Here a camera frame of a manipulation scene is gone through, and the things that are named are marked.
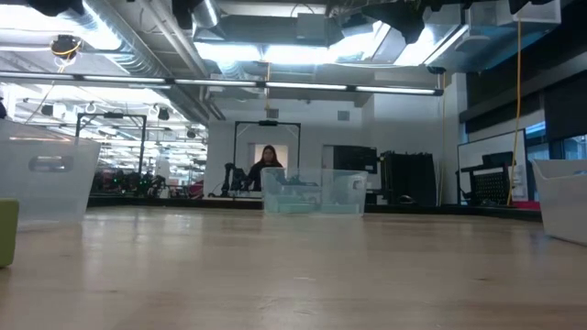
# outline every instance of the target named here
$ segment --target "long dark hair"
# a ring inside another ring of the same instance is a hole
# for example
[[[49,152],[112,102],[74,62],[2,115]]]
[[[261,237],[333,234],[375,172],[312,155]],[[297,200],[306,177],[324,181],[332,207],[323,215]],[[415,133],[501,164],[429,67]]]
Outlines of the long dark hair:
[[[259,163],[265,162],[265,159],[263,159],[263,154],[265,153],[265,150],[267,150],[267,149],[269,149],[273,152],[273,159],[271,160],[271,164],[281,165],[281,163],[277,160],[277,152],[275,152],[275,148],[272,145],[267,145],[267,146],[265,146],[265,148],[263,148],[263,151],[260,154]]]

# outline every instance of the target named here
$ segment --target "hanging cable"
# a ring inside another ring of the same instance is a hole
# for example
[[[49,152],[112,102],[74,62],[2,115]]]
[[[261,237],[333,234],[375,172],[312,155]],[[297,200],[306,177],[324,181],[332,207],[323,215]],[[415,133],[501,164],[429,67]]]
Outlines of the hanging cable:
[[[442,161],[440,161],[440,193],[438,194],[438,206],[442,205],[442,189],[444,185],[444,168],[445,168],[445,161],[446,161],[446,123],[447,123],[447,98],[446,98],[446,90],[447,90],[447,73],[442,73]]]
[[[79,46],[80,46],[80,43],[78,43],[77,46],[75,46],[73,49],[66,51],[67,58],[66,58],[65,62],[69,62],[71,55],[75,52],[75,50],[77,50],[79,48]],[[61,65],[60,68],[57,70],[57,73],[63,73],[67,66],[68,65]],[[40,108],[45,104],[45,101],[47,100],[47,97],[49,97],[49,94],[53,90],[53,87],[55,87],[55,81],[51,82],[49,90],[45,93],[45,95],[41,99],[39,105],[37,106],[37,109],[35,109],[35,111],[33,111],[33,113],[30,114],[30,116],[27,118],[27,120],[25,121],[25,125],[28,124],[30,119],[32,119],[33,116],[35,116],[37,114],[37,112],[40,110]]]
[[[306,8],[308,8],[308,9],[310,9],[310,11],[312,12],[312,14],[315,14],[315,12],[314,12],[314,9],[312,9],[312,7],[311,7],[311,6],[309,6],[309,5],[307,5],[307,4],[298,3],[298,4],[295,4],[295,5],[293,6],[293,8],[292,8],[292,12],[290,13],[290,17],[293,17],[293,16],[294,16],[294,10],[295,10],[295,9],[296,9],[296,8],[297,8],[299,5],[302,5],[302,6],[306,7]]]
[[[516,95],[517,105],[515,113],[515,133],[514,133],[514,156],[512,156],[512,173],[510,174],[510,189],[507,194],[507,205],[512,202],[512,190],[514,188],[514,172],[515,172],[515,154],[517,153],[517,133],[520,127],[520,112],[522,109],[522,19],[518,13],[517,19],[517,80],[516,80]]]

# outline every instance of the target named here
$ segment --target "spotlight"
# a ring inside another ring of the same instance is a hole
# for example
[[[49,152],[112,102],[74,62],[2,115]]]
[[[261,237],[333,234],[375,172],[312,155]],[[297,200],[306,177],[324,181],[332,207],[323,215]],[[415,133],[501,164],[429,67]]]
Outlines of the spotlight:
[[[51,52],[62,60],[71,61],[77,55],[80,42],[74,36],[59,35],[57,40],[51,43]]]
[[[189,138],[195,138],[195,129],[190,128],[187,130],[187,137]]]
[[[45,116],[53,116],[53,105],[45,104],[40,108],[40,112]]]
[[[169,120],[169,109],[168,108],[161,108],[159,109],[159,114],[157,117],[160,120]]]

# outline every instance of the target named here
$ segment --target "plastic storage container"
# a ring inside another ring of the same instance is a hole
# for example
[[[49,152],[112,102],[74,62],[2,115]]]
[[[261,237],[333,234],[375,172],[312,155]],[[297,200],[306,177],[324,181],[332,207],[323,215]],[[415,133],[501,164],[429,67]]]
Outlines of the plastic storage container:
[[[533,160],[542,223],[550,236],[587,244],[587,160]]]
[[[18,200],[18,227],[81,220],[99,153],[99,143],[0,120],[0,198]]]
[[[367,172],[265,168],[261,185],[267,214],[362,215]]]

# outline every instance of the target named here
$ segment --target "air vent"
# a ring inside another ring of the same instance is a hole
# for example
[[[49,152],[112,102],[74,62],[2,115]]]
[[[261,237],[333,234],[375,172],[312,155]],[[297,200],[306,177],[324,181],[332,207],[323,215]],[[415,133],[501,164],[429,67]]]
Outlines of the air vent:
[[[338,111],[338,121],[350,121],[350,111]]]
[[[279,109],[268,109],[267,119],[279,119]]]

